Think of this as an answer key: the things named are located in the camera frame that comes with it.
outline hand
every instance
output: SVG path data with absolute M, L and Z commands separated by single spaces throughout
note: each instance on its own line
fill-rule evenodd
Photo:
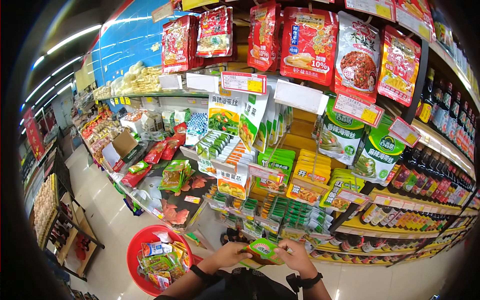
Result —
M 291 254 L 285 250 L 288 248 L 292 249 Z M 310 261 L 303 243 L 284 239 L 278 243 L 278 248 L 275 248 L 273 251 L 290 269 L 298 271 L 302 279 L 314 278 L 317 276 L 317 269 Z
M 205 273 L 213 274 L 220 268 L 234 266 L 241 260 L 252 258 L 251 253 L 239 253 L 246 246 L 246 243 L 228 242 L 213 255 L 202 260 L 198 267 Z

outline person's arm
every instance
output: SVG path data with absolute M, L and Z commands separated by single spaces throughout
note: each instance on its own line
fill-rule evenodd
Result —
M 213 275 L 220 268 L 236 265 L 241 260 L 252 257 L 250 253 L 239 253 L 245 246 L 248 244 L 228 242 L 217 252 L 199 262 L 197 267 L 204 273 Z M 205 283 L 194 272 L 189 271 L 163 291 L 162 296 L 170 296 L 178 300 L 192 299 L 204 288 Z
M 292 249 L 292 253 L 288 253 L 285 249 Z M 283 259 L 287 266 L 300 273 L 302 279 L 313 279 L 317 276 L 317 269 L 308 257 L 307 251 L 302 243 L 294 240 L 281 240 L 278 248 L 274 252 Z M 312 288 L 303 289 L 304 300 L 332 300 L 325 288 L 322 280 L 317 282 Z

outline supermarket aisle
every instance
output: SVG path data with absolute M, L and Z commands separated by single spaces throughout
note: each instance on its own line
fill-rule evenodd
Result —
M 86 209 L 95 235 L 106 247 L 97 250 L 87 272 L 88 282 L 72 276 L 72 288 L 89 291 L 101 300 L 153 299 L 131 280 L 125 256 L 133 235 L 155 224 L 156 220 L 148 213 L 133 216 L 106 178 L 106 173 L 95 165 L 87 167 L 87 150 L 83 145 L 68 158 L 66 165 L 70 169 L 75 198 Z M 205 249 L 191 247 L 199 256 L 209 253 Z M 390 268 L 321 262 L 315 262 L 315 265 L 323 274 L 324 284 L 335 300 L 426 300 L 439 291 L 449 269 L 455 266 L 462 254 L 463 245 L 457 245 L 432 259 Z M 261 271 L 286 286 L 285 276 L 292 273 L 286 266 L 266 266 Z

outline red shopping basket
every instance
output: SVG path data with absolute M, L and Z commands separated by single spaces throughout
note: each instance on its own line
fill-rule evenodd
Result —
M 168 231 L 168 235 L 170 238 L 174 241 L 179 241 L 182 242 L 185 247 L 187 248 L 187 253 L 189 259 L 189 267 L 192 266 L 193 261 L 194 261 L 194 256 L 192 255 L 192 251 L 190 250 L 190 247 L 187 244 L 187 241 L 180 235 L 176 234 L 172 230 L 170 230 L 168 227 L 163 226 L 163 225 L 152 225 L 143 228 L 135 236 L 132 238 L 130 241 L 130 244 L 128 245 L 127 248 L 127 267 L 128 267 L 128 272 L 130 273 L 130 276 L 132 277 L 133 281 L 138 285 L 138 287 L 144 291 L 145 293 L 151 295 L 151 296 L 158 296 L 162 293 L 161 290 L 155 288 L 152 282 L 145 280 L 144 277 L 139 276 L 137 273 L 137 268 L 138 268 L 138 260 L 137 260 L 137 254 L 138 251 L 142 249 L 142 243 L 150 243 L 150 242 L 155 242 L 155 241 L 160 241 L 158 236 L 153 234 L 152 232 L 155 231 Z

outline ceiling light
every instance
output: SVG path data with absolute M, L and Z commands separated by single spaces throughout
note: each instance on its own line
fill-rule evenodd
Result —
M 67 62 L 66 64 L 64 64 L 62 67 L 60 67 L 60 69 L 56 70 L 55 72 L 52 73 L 52 76 L 54 76 L 55 74 L 57 74 L 58 72 L 60 72 L 61 70 L 63 70 L 64 68 L 68 67 L 70 64 L 73 64 L 74 62 L 76 62 L 77 60 L 79 60 L 80 58 L 82 58 L 81 56 Z
M 71 42 L 73 41 L 74 39 L 80 37 L 80 36 L 83 36 L 84 34 L 87 34 L 89 32 L 92 32 L 94 30 L 97 30 L 97 29 L 100 29 L 100 27 L 102 27 L 102 25 L 95 25 L 93 27 L 90 27 L 90 28 L 87 28 L 85 30 L 82 30 L 80 31 L 79 33 L 76 33 L 74 34 L 73 36 L 70 36 L 66 39 L 64 39 L 63 41 L 59 42 L 58 44 L 56 44 L 55 46 L 53 46 L 52 49 L 48 50 L 47 51 L 47 54 L 52 54 L 53 51 L 57 50 L 58 48 L 62 47 L 63 45 L 67 44 L 68 42 Z
M 33 64 L 32 69 L 35 68 L 35 67 L 36 67 L 39 63 L 41 63 L 41 61 L 44 60 L 44 59 L 45 59 L 45 56 L 43 56 L 43 55 L 40 56 L 40 58 L 37 59 L 36 62 Z
M 70 82 L 69 84 L 67 84 L 66 86 L 64 86 L 61 90 L 58 91 L 57 95 L 60 95 L 64 90 L 67 89 L 67 87 L 73 88 L 73 84 Z
M 52 101 L 52 100 L 53 100 L 53 98 L 55 98 L 56 96 L 58 96 L 58 95 L 57 95 L 57 94 L 55 94 L 55 96 L 53 96 L 52 98 L 50 98 L 50 100 L 49 100 L 49 101 L 47 101 L 47 102 L 46 102 L 46 103 L 43 105 L 43 107 L 47 106 L 47 104 L 48 104 L 48 103 L 50 103 L 50 101 Z
M 50 93 L 54 88 L 55 88 L 55 87 L 52 86 L 48 91 L 46 91 L 45 94 L 43 94 L 43 96 L 41 96 L 40 99 L 35 102 L 35 105 L 37 105 L 40 101 L 42 101 L 42 99 L 43 99 L 48 93 Z
M 44 81 L 42 81 L 42 83 L 39 84 L 39 85 L 35 88 L 35 90 L 33 90 L 33 92 L 30 94 L 30 96 L 28 96 L 28 98 L 27 98 L 27 100 L 25 100 L 25 102 L 27 102 L 28 100 L 30 100 L 30 98 L 33 96 L 33 94 L 35 94 L 35 92 L 38 91 L 38 89 L 41 88 L 41 86 L 42 86 L 45 82 L 47 82 L 47 80 L 50 79 L 50 78 L 51 78 L 51 76 L 47 77 Z
M 73 74 L 73 72 L 70 73 L 70 74 L 68 74 L 67 76 L 63 77 L 59 82 L 57 82 L 57 83 L 55 84 L 55 86 L 59 85 L 62 81 L 64 81 L 64 80 L 67 79 L 68 77 L 70 77 L 72 74 Z

